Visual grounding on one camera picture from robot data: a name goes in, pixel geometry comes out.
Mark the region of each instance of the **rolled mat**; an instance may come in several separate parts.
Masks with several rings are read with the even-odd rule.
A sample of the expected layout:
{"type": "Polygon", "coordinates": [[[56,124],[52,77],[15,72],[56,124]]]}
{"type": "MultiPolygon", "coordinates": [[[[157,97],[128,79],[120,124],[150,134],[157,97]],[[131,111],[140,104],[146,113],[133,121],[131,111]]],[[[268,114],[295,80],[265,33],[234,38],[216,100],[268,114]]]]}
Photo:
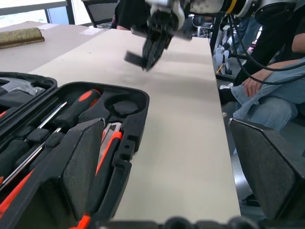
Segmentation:
{"type": "Polygon", "coordinates": [[[0,49],[33,44],[43,41],[44,37],[38,28],[0,32],[0,49]]]}

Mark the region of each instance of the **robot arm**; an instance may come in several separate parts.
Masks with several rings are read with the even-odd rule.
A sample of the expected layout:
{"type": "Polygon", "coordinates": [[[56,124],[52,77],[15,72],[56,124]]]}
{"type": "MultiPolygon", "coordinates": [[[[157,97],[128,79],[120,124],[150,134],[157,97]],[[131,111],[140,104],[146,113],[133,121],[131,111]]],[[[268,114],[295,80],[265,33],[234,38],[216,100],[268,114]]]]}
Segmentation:
{"type": "Polygon", "coordinates": [[[179,32],[187,15],[226,13],[238,18],[253,16],[264,25],[281,23],[293,14],[299,0],[145,0],[151,6],[147,29],[132,28],[146,37],[142,57],[127,52],[125,60],[149,71],[167,49],[173,36],[190,40],[192,34],[179,32]]]}

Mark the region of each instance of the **window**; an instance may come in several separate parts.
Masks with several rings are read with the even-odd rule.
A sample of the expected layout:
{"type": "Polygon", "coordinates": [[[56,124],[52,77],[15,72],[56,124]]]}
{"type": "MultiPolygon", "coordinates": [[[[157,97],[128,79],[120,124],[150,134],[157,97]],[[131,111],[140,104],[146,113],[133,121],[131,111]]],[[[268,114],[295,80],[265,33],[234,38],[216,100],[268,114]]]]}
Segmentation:
{"type": "Polygon", "coordinates": [[[37,22],[47,23],[46,13],[44,10],[36,10],[25,13],[3,15],[0,16],[0,28],[23,23],[25,21],[37,21],[37,22]]]}
{"type": "Polygon", "coordinates": [[[72,0],[74,20],[76,25],[90,23],[91,20],[81,0],[72,0]]]}
{"type": "Polygon", "coordinates": [[[40,5],[54,2],[61,2],[65,0],[0,0],[0,8],[40,5]]]}

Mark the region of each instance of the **paper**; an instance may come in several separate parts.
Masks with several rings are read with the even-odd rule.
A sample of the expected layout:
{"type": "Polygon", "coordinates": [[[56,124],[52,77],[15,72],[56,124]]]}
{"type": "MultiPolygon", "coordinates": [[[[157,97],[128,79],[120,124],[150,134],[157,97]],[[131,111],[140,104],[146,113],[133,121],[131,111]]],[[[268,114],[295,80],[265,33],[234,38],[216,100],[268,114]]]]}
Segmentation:
{"type": "Polygon", "coordinates": [[[37,28],[40,29],[40,30],[48,30],[48,29],[53,28],[55,26],[58,26],[58,25],[57,24],[44,24],[44,25],[38,26],[37,28]]]}
{"type": "Polygon", "coordinates": [[[104,29],[99,29],[99,28],[89,28],[89,29],[86,29],[85,31],[83,32],[80,32],[80,34],[85,34],[85,35],[94,35],[96,34],[97,32],[99,31],[102,31],[104,29]]]}

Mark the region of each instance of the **white table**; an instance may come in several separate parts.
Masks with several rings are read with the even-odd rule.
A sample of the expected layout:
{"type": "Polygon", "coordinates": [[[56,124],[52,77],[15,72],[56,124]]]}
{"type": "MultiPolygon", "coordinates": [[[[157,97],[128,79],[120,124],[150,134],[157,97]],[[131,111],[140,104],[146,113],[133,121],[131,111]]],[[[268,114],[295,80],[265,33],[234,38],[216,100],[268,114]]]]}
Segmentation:
{"type": "Polygon", "coordinates": [[[143,41],[110,30],[30,73],[55,78],[59,86],[90,81],[150,96],[140,149],[114,219],[226,222],[240,211],[208,40],[173,39],[148,73],[123,60],[127,49],[141,53],[143,41]]]}
{"type": "MultiPolygon", "coordinates": [[[[0,32],[28,29],[41,25],[44,23],[27,21],[0,28],[0,32]]],[[[101,30],[94,35],[80,34],[87,29],[88,27],[80,25],[58,25],[41,30],[45,38],[44,42],[0,50],[0,71],[28,73],[105,32],[101,30]]]]}

